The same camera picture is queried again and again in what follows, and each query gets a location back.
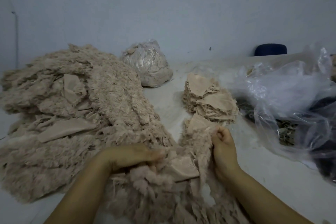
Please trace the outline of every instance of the plastic bag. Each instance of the plastic bag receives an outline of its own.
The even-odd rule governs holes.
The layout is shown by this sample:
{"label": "plastic bag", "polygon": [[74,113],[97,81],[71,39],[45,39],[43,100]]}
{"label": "plastic bag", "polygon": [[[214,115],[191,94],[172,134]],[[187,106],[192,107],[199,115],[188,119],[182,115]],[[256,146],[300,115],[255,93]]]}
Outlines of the plastic bag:
{"label": "plastic bag", "polygon": [[330,72],[324,48],[306,49],[240,69],[233,95],[272,151],[303,163],[310,158],[336,180],[336,98],[330,98],[336,84]]}
{"label": "plastic bag", "polygon": [[165,55],[153,39],[132,44],[122,53],[120,59],[135,69],[142,86],[158,87],[173,76],[173,70],[169,68]]}

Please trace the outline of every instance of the right hand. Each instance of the right hand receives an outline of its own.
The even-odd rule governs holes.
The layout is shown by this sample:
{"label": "right hand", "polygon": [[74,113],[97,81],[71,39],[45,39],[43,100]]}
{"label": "right hand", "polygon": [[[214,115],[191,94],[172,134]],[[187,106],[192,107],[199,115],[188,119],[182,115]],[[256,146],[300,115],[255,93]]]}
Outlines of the right hand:
{"label": "right hand", "polygon": [[227,178],[241,171],[237,160],[235,142],[228,128],[218,127],[211,135],[214,146],[215,173],[219,180]]}

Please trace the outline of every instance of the white wall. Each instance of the white wall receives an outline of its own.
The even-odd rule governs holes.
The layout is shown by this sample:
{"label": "white wall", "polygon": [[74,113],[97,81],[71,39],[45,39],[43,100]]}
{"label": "white wall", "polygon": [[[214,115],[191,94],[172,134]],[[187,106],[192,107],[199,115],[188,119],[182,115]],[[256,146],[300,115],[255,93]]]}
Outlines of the white wall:
{"label": "white wall", "polygon": [[168,61],[248,56],[264,43],[290,53],[321,41],[331,52],[336,0],[12,0],[19,64],[67,43],[120,52],[158,40]]}
{"label": "white wall", "polygon": [[0,78],[5,70],[15,68],[15,15],[12,11],[10,0],[0,0]]}

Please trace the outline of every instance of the white table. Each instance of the white table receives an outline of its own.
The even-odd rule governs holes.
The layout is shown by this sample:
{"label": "white table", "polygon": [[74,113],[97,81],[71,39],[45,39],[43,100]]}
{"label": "white table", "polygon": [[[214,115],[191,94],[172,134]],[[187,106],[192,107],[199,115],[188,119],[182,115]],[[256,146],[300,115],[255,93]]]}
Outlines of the white table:
{"label": "white table", "polygon": [[[170,82],[152,89],[145,88],[144,94],[154,105],[162,123],[178,141],[182,122],[190,117],[181,101],[187,73],[197,66],[212,69],[221,85],[226,87],[233,81],[237,70],[246,64],[272,59],[271,56],[247,57],[244,59],[216,59],[202,62],[170,64],[174,76]],[[0,136],[3,137],[16,117],[0,113]],[[260,142],[253,125],[241,116],[229,126],[237,146],[240,166],[283,202],[316,224],[336,223],[336,186],[323,180],[316,170],[300,162],[293,162],[267,150]],[[49,216],[61,200],[56,194],[30,205],[17,203],[8,193],[0,191],[1,223],[39,224]],[[129,223],[125,219],[114,221],[111,216],[99,213],[95,223]]]}

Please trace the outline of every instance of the left hand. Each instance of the left hand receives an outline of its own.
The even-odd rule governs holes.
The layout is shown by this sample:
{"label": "left hand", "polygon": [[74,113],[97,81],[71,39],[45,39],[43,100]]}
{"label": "left hand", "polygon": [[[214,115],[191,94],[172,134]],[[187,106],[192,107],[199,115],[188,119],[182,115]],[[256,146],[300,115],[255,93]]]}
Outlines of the left hand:
{"label": "left hand", "polygon": [[106,166],[110,172],[137,164],[151,164],[165,157],[162,150],[150,150],[142,143],[108,147],[100,151],[96,159]]}

